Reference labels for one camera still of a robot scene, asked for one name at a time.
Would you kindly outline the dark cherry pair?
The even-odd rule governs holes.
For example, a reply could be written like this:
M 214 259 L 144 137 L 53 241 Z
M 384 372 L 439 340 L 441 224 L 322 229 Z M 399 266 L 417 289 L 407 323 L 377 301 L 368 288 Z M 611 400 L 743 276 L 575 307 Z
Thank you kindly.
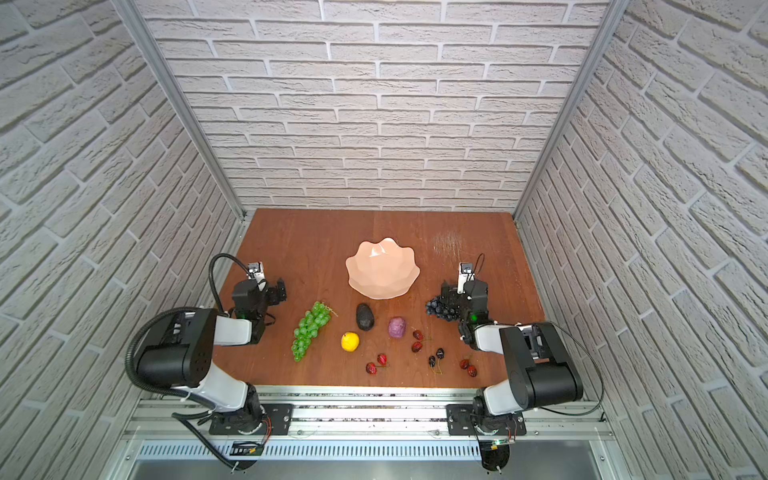
M 445 351 L 443 348 L 438 348 L 433 355 L 428 358 L 428 364 L 432 369 L 437 368 L 440 365 L 440 361 L 445 357 Z

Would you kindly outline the black avocado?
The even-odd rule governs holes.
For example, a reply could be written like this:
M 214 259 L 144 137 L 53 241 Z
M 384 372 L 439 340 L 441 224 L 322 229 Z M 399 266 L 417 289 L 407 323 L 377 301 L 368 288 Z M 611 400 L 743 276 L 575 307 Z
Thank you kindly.
M 375 326 L 375 316 L 366 303 L 357 305 L 355 320 L 357 327 L 364 332 L 370 331 Z

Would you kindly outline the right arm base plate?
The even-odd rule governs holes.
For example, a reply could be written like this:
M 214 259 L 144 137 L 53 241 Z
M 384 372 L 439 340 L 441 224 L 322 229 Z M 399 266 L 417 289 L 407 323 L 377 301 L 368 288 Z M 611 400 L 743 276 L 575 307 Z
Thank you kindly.
M 450 436 L 505 436 L 521 437 L 527 434 L 527 427 L 521 412 L 504 415 L 490 415 L 480 407 L 469 404 L 446 406 L 448 432 Z

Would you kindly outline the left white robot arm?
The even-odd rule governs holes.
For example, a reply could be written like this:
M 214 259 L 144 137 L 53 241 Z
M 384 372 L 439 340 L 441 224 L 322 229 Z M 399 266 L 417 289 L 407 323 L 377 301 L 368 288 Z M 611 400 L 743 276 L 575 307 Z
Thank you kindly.
M 256 388 L 215 364 L 216 346 L 258 343 L 266 329 L 268 308 L 287 298 L 285 283 L 239 282 L 233 291 L 231 316 L 215 308 L 177 307 L 156 315 L 130 341 L 125 369 L 142 390 L 175 396 L 205 410 L 176 413 L 186 426 L 208 423 L 214 435 L 271 432 L 272 422 Z

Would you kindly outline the purple plum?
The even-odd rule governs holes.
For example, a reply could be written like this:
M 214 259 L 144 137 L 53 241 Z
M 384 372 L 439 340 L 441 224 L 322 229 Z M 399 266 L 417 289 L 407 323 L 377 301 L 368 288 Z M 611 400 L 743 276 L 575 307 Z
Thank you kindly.
M 394 339 L 400 339 L 406 332 L 406 320 L 402 317 L 393 317 L 389 320 L 387 331 L 388 335 Z

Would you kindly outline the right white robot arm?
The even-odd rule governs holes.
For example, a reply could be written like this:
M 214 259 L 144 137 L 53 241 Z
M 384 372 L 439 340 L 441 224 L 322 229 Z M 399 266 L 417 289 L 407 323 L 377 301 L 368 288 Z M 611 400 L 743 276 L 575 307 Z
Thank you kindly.
M 504 358 L 506 379 L 480 389 L 473 399 L 469 422 L 474 428 L 513 433 L 522 412 L 582 398 L 583 382 L 555 325 L 516 326 L 491 319 L 485 282 L 443 283 L 430 306 L 437 317 L 458 323 L 460 338 L 471 349 Z

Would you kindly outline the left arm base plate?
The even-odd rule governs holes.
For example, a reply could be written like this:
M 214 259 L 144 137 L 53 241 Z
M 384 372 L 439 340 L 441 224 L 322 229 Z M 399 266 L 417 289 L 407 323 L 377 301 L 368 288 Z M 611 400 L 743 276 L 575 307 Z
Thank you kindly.
M 271 435 L 286 435 L 291 425 L 293 404 L 261 404 L 254 412 L 246 408 L 233 412 L 214 413 L 210 422 L 209 433 L 214 436 L 256 435 L 266 436 L 267 428 Z

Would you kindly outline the yellow lemon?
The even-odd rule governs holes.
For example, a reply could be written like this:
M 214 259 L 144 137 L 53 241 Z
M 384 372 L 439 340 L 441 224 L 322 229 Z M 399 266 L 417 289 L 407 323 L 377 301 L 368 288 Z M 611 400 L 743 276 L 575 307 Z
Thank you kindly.
M 354 352 L 360 345 L 360 337 L 354 332 L 345 332 L 341 337 L 341 348 L 346 352 Z

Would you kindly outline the pink wavy fruit bowl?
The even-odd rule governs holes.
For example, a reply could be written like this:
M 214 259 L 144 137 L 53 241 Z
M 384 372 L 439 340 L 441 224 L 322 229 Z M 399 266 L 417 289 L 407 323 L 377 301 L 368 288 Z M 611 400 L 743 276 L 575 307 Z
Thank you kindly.
M 408 292 L 420 275 L 414 250 L 392 238 L 362 242 L 345 261 L 349 285 L 372 300 L 388 300 Z

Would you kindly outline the green grape bunch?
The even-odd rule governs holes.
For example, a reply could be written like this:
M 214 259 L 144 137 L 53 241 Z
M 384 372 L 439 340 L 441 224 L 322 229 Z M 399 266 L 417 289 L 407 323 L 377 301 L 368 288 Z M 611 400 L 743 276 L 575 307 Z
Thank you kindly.
M 325 327 L 336 313 L 325 303 L 315 302 L 311 309 L 304 313 L 298 327 L 293 331 L 291 351 L 295 362 L 300 362 L 306 355 L 320 330 Z

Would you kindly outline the dark blue grape bunch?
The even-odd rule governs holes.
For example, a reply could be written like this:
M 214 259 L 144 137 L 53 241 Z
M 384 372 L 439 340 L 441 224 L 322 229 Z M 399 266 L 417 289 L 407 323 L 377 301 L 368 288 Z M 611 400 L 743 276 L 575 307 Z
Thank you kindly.
M 459 309 L 440 296 L 437 296 L 426 303 L 426 313 L 447 322 L 458 321 L 460 318 Z

